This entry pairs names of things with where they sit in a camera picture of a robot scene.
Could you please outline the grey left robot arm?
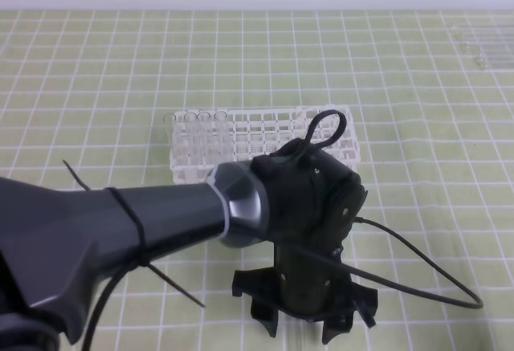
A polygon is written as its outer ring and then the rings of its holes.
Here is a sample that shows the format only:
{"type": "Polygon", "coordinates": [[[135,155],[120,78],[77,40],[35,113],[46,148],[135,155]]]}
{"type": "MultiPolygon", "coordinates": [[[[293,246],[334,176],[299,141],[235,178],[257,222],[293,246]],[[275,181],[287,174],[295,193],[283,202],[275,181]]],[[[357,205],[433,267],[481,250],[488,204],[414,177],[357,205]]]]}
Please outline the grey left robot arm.
{"type": "Polygon", "coordinates": [[[60,334],[89,343],[101,280],[214,237],[236,248],[273,242],[270,267],[232,280],[271,336],[280,313],[321,322],[324,343],[355,314],[373,326],[377,292],[341,269],[366,196],[355,172],[300,138],[193,185],[64,192],[2,179],[1,347],[56,350],[60,334]]]}

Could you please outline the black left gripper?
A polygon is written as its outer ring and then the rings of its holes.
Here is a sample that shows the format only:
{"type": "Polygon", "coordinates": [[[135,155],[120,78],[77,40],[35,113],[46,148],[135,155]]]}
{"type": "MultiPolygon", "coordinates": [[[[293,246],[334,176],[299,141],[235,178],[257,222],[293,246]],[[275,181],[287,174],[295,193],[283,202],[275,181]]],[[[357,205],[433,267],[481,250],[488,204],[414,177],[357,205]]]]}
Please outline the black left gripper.
{"type": "Polygon", "coordinates": [[[323,344],[349,333],[355,312],[373,320],[377,291],[340,268],[342,242],[367,197],[359,175],[300,138],[254,158],[250,168],[267,193],[264,234],[274,244],[272,266],[234,276],[233,293],[252,298],[251,318],[270,337],[276,337],[280,312],[324,320],[323,344]]]}

